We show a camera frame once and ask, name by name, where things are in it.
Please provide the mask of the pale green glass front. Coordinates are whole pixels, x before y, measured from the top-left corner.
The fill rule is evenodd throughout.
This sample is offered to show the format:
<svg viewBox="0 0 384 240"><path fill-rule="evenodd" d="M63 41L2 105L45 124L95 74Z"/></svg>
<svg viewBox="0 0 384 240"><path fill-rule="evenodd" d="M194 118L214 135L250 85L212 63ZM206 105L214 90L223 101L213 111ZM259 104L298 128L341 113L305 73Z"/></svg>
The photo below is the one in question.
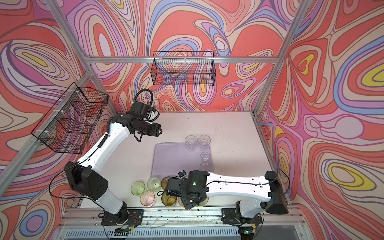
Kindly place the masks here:
<svg viewBox="0 0 384 240"><path fill-rule="evenodd" d="M209 201L209 197L207 197L204 201L202 201L202 202L200 203L200 207L201 207L201 206L205 206L205 205L208 203L208 201Z"/></svg>

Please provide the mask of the dark olive glass back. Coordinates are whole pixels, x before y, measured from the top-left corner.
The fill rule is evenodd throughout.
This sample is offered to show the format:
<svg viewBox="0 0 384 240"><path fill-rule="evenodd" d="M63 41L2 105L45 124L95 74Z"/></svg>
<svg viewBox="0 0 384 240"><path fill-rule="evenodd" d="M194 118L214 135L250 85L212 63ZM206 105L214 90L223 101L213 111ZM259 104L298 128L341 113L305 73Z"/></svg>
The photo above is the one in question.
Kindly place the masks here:
<svg viewBox="0 0 384 240"><path fill-rule="evenodd" d="M166 190L167 189L167 185L168 185L168 181L169 179L171 179L172 177L165 177L162 179L161 181L161 187L163 190Z"/></svg>

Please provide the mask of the small clear glass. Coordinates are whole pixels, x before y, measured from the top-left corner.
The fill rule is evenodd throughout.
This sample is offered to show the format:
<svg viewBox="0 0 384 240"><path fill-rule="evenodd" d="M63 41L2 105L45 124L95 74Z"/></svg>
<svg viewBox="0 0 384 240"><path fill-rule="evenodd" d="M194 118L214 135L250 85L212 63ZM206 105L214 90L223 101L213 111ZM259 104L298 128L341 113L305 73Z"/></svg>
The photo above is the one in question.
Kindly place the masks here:
<svg viewBox="0 0 384 240"><path fill-rule="evenodd" d="M211 154L209 152L202 152L200 154L200 158L202 162L210 162L211 161Z"/></svg>

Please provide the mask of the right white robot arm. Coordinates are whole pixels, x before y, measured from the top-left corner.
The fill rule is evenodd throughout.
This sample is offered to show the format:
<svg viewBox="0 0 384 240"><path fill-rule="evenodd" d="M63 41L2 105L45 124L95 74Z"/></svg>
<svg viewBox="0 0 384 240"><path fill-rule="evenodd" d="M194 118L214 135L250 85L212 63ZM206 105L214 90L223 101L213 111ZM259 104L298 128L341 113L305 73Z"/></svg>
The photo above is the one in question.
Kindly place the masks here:
<svg viewBox="0 0 384 240"><path fill-rule="evenodd" d="M259 177L222 176L207 171L190 171L187 176L168 179L164 195L180 198L185 210L197 207L206 198L239 197L237 214L251 219L266 212L272 215L289 213L278 174L267 171Z"/></svg>

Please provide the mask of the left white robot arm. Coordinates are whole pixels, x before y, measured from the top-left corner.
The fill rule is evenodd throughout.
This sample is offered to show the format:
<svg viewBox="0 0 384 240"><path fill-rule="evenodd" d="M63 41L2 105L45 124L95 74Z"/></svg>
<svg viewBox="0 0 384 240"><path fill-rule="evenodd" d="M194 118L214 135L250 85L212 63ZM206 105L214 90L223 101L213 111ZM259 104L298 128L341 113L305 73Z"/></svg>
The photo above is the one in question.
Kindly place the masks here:
<svg viewBox="0 0 384 240"><path fill-rule="evenodd" d="M159 116L160 113L151 112L142 118L126 112L110 118L106 133L79 162L66 164L65 174L70 188L90 198L106 212L119 214L124 202L109 189L108 181L101 176L102 169L126 138L133 136L141 142L142 136L160 136L163 132L161 125L155 123Z"/></svg>

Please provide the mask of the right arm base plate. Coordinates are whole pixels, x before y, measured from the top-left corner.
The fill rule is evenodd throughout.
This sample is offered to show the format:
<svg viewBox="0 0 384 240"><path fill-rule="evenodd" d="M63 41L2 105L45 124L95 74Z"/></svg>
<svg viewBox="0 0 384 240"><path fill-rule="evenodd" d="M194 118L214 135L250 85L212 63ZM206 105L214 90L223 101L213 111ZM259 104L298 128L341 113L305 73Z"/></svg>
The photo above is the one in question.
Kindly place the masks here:
<svg viewBox="0 0 384 240"><path fill-rule="evenodd" d="M240 213L237 213L235 208L222 208L221 209L221 221L223 224L241 227L246 224L259 225L263 221L263 217L258 214L253 218L245 218Z"/></svg>

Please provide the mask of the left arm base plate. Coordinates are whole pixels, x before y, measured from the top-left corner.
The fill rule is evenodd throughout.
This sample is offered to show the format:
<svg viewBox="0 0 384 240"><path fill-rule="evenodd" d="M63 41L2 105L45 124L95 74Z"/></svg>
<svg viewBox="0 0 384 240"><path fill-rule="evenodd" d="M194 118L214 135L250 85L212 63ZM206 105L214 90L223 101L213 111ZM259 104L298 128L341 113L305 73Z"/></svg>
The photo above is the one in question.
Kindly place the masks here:
<svg viewBox="0 0 384 240"><path fill-rule="evenodd" d="M112 215L104 211L103 213L98 214L98 217L102 219L102 226L137 227L142 224L143 215L143 209L127 209L117 215Z"/></svg>

